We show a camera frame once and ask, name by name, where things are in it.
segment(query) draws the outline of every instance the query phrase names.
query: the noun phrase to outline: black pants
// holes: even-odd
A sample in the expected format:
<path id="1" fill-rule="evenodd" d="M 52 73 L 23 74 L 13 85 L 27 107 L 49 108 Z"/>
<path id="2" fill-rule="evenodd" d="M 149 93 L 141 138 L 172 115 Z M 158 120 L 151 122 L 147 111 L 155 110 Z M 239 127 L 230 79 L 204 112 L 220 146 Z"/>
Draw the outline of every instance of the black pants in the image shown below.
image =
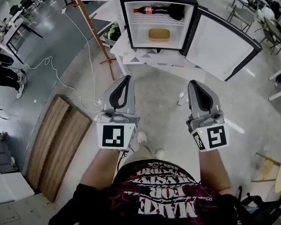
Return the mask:
<path id="1" fill-rule="evenodd" d="M 16 89 L 20 89 L 18 83 L 18 75 L 13 70 L 0 66 L 0 86 L 7 86 Z"/>

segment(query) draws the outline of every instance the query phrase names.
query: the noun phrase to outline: black fridge frame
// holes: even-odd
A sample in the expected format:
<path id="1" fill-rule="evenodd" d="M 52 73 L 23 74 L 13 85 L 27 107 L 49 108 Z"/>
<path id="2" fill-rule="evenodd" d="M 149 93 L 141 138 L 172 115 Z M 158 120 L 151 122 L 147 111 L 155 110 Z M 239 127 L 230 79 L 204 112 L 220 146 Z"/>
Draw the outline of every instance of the black fridge frame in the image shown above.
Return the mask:
<path id="1" fill-rule="evenodd" d="M 126 24 L 126 29 L 127 29 L 127 33 L 128 33 L 128 38 L 129 38 L 129 42 L 130 42 L 130 46 L 132 49 L 138 49 L 138 48 L 141 48 L 141 49 L 146 49 L 146 48 L 151 48 L 151 49 L 166 49 L 166 50 L 178 50 L 178 51 L 181 51 L 186 43 L 186 38 L 187 38 L 187 33 L 188 31 L 186 32 L 186 36 L 184 38 L 184 42 L 183 42 L 183 46 L 182 46 L 182 49 L 178 49 L 178 48 L 164 48 L 164 47 L 136 47 L 133 45 L 133 41 L 132 41 L 132 37 L 131 37 L 131 31 L 130 31 L 130 25 L 129 25 L 129 22 L 128 22 L 128 17 L 127 17 L 127 12 L 126 12 L 126 7 L 125 7 L 125 3 L 126 2 L 146 2 L 146 1 L 152 1 L 152 0 L 120 0 L 120 3 L 121 3 L 121 7 L 122 7 L 122 11 L 123 11 L 123 16 L 124 16 L 124 20 L 125 20 L 125 24 Z M 190 6 L 193 6 L 193 10 L 195 10 L 197 4 L 194 4 L 194 3 L 186 3 L 186 2 L 181 2 L 181 1 L 178 1 L 178 0 L 156 0 L 158 2 L 167 2 L 167 3 L 179 3 L 179 4 L 183 4 L 183 5 L 190 5 Z M 192 17 L 191 17 L 191 21 L 190 21 L 190 24 L 189 24 L 189 27 L 188 27 L 188 30 L 192 24 L 192 18 L 193 18 L 193 14 L 192 14 Z"/>
<path id="2" fill-rule="evenodd" d="M 186 57 L 188 54 L 188 51 L 191 47 L 194 35 L 196 33 L 196 30 L 197 30 L 197 27 L 198 27 L 198 24 L 200 22 L 200 18 L 202 15 L 216 21 L 217 23 L 219 23 L 222 26 L 226 27 L 227 29 L 231 30 L 232 32 L 237 34 L 239 37 L 241 37 L 243 40 L 245 40 L 247 43 L 249 43 L 253 47 L 253 51 L 246 58 L 244 58 L 240 62 L 240 64 L 238 64 L 236 66 L 236 68 L 234 68 L 233 72 L 225 79 L 225 81 L 228 81 L 231 77 L 233 77 L 240 69 L 242 69 L 247 63 L 249 63 L 262 50 L 262 46 L 259 44 L 259 42 L 257 42 L 255 39 L 249 37 L 247 34 L 242 32 L 239 28 L 237 28 L 233 24 L 224 20 L 220 16 L 210 12 L 206 7 L 197 6 L 193 10 L 189 30 L 186 33 L 186 37 L 188 39 L 185 40 L 183 48 L 180 52 L 183 56 Z"/>

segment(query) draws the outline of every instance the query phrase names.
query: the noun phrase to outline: red bottle label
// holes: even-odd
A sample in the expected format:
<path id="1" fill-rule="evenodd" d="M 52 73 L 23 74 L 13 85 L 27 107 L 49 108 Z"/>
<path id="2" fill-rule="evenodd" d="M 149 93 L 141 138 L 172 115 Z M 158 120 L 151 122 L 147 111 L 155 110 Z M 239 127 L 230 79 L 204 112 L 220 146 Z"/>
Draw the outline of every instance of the red bottle label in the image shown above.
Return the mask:
<path id="1" fill-rule="evenodd" d="M 151 7 L 145 8 L 145 14 L 152 14 L 153 9 Z"/>

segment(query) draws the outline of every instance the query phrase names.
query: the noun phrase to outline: yellow chair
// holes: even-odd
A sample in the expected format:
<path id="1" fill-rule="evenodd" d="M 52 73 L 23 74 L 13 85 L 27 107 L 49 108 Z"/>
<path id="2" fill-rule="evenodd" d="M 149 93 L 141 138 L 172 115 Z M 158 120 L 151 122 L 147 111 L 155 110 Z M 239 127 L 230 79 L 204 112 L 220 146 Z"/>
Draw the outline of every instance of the yellow chair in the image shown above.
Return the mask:
<path id="1" fill-rule="evenodd" d="M 257 155 L 263 157 L 265 159 L 265 163 L 264 163 L 264 166 L 262 168 L 262 180 L 253 180 L 252 182 L 270 182 L 270 181 L 276 181 L 275 183 L 275 192 L 276 193 L 279 193 L 281 192 L 281 163 L 271 159 L 270 157 L 267 157 L 263 154 L 260 154 L 260 153 L 256 153 Z M 276 165 L 279 168 L 279 171 L 278 171 L 278 175 L 277 175 L 277 178 L 276 179 L 267 179 L 266 178 L 268 177 L 268 175 L 270 174 L 271 170 L 272 170 L 272 167 L 273 165 Z"/>

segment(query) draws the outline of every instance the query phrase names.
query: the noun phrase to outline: wooden pole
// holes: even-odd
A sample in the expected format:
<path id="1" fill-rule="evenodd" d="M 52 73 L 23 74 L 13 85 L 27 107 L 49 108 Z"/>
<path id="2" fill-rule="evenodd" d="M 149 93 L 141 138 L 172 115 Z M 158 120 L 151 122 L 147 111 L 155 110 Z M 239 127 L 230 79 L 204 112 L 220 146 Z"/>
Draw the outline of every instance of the wooden pole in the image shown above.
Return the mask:
<path id="1" fill-rule="evenodd" d="M 85 19 L 85 21 L 87 22 L 87 24 L 89 26 L 89 29 L 92 31 L 92 33 L 93 33 L 97 43 L 99 44 L 99 47 L 101 48 L 101 50 L 103 51 L 103 53 L 104 53 L 104 55 L 106 57 L 105 61 L 108 62 L 108 64 L 109 64 L 109 69 L 111 71 L 111 76 L 112 76 L 112 79 L 114 80 L 114 76 L 113 76 L 113 72 L 112 72 L 112 68 L 111 68 L 112 59 L 108 56 L 108 54 L 107 54 L 107 52 L 106 52 L 106 50 L 105 50 L 105 48 L 104 48 L 104 46 L 103 46 L 103 44 L 102 44 L 102 42 L 100 40 L 100 37 L 98 36 L 98 34 L 97 34 L 96 30 L 95 30 L 95 27 L 94 27 L 94 25 L 92 23 L 92 20 L 88 16 L 88 13 L 87 13 L 87 11 L 85 9 L 85 6 L 84 6 L 83 2 L 81 0 L 75 0 L 75 1 L 76 1 L 77 5 L 79 7 L 79 9 L 80 9 L 84 19 Z"/>

